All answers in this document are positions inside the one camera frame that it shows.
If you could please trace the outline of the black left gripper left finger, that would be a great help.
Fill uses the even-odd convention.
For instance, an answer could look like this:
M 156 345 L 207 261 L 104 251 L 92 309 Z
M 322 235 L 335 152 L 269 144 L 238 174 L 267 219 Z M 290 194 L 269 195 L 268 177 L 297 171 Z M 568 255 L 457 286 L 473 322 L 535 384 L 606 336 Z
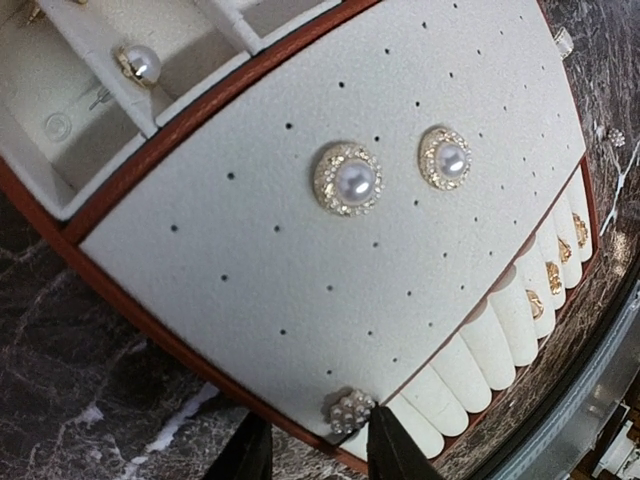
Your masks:
M 248 414 L 219 457 L 220 479 L 272 479 L 271 425 Z

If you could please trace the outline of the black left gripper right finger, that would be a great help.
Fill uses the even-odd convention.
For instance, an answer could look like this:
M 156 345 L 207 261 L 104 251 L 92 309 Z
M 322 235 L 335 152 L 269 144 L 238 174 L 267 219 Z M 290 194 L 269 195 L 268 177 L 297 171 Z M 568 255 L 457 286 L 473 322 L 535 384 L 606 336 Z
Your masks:
M 373 480 L 443 480 L 386 406 L 376 406 L 368 423 L 368 477 Z

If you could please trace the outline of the brown jewelry tray insert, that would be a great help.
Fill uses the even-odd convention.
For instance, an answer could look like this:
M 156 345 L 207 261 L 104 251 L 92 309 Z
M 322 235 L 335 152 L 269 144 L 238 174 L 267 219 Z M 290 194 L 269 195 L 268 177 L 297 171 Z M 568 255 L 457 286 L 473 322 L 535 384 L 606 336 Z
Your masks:
M 53 249 L 177 358 L 286 432 L 366 468 L 353 390 L 445 476 L 554 339 L 599 250 L 570 78 L 570 1 L 5 1 L 1 188 Z M 143 88 L 115 58 L 162 63 Z M 459 188 L 418 168 L 435 125 Z M 382 168 L 340 217 L 334 143 Z

